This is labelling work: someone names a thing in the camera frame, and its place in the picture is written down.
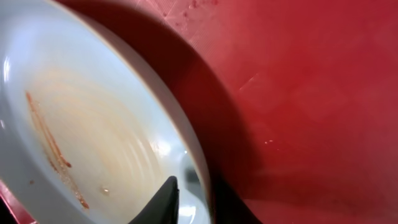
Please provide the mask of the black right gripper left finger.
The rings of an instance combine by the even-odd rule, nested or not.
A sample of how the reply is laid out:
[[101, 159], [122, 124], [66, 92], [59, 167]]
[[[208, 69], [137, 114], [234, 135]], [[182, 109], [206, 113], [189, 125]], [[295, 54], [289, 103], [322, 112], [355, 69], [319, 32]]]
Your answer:
[[170, 176], [129, 224], [177, 224], [178, 209], [178, 182]]

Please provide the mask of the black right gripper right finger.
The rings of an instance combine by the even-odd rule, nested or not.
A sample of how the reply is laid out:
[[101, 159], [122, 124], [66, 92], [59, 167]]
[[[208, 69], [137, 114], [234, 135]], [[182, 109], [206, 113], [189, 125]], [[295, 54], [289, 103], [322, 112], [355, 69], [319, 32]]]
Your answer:
[[262, 224], [224, 179], [217, 178], [213, 187], [216, 224]]

